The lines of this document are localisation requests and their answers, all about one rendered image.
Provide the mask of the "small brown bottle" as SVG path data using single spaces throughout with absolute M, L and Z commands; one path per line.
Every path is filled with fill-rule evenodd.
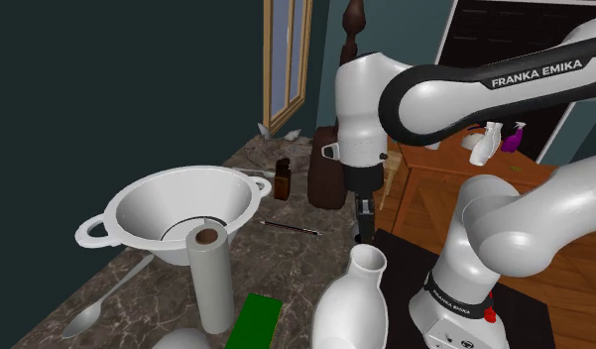
M 282 158 L 276 162 L 274 199 L 287 200 L 290 196 L 292 178 L 290 162 L 288 158 Z

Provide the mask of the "wooden framed window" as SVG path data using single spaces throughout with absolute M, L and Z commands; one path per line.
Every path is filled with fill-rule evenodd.
M 305 101 L 312 0 L 264 0 L 263 125 L 271 135 Z

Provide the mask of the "wooden table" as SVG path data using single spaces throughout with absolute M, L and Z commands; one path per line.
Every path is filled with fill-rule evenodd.
M 445 242 L 460 185 L 468 178 L 496 175 L 524 193 L 543 183 L 555 170 L 520 152 L 497 151 L 483 167 L 469 163 L 471 152 L 460 146 L 462 130 L 436 150 L 389 143 L 401 161 L 386 171 L 387 189 L 375 193 L 376 226 L 438 254 Z

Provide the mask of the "white two-handled colander bowl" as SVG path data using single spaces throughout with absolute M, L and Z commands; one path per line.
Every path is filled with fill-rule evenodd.
M 123 188 L 103 213 L 78 227 L 74 238 L 83 248 L 125 245 L 187 266 L 184 239 L 191 229 L 206 220 L 217 222 L 233 241 L 272 190 L 265 178 L 225 167 L 170 169 Z

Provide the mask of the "white rounded object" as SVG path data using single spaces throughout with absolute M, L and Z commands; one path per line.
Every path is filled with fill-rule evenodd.
M 211 349 L 206 336 L 195 328 L 179 328 L 163 336 L 151 349 Z

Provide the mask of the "dark window with white frame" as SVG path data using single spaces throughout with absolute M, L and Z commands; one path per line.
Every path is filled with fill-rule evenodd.
M 596 6 L 455 0 L 437 57 L 439 64 L 473 67 L 548 49 L 596 18 Z M 502 137 L 526 124 L 519 151 L 553 166 L 596 155 L 596 102 L 558 104 L 499 120 Z

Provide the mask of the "silver spoon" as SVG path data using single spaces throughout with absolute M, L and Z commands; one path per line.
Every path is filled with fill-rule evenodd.
M 141 272 L 146 266 L 148 266 L 155 256 L 150 254 L 143 258 L 135 267 L 133 267 L 122 280 L 120 280 L 115 286 L 113 286 L 105 295 L 100 297 L 96 302 L 81 311 L 63 330 L 61 334 L 62 339 L 74 337 L 81 332 L 87 330 L 92 326 L 99 318 L 102 311 L 103 301 L 117 291 L 121 286 L 130 281 L 139 272 Z

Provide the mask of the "white vase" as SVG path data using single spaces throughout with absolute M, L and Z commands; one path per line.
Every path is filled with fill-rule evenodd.
M 313 316 L 310 349 L 385 349 L 389 316 L 380 289 L 387 259 L 378 248 L 359 244 L 346 273 L 322 294 Z

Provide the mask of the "white paper towel roll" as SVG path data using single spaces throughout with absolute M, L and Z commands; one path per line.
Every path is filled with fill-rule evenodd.
M 234 322 L 227 230 L 204 219 L 188 233 L 185 243 L 202 327 L 209 334 L 223 333 Z

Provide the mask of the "green flat box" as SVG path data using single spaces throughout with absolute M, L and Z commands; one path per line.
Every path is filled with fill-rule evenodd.
M 224 349 L 270 349 L 283 303 L 249 293 Z

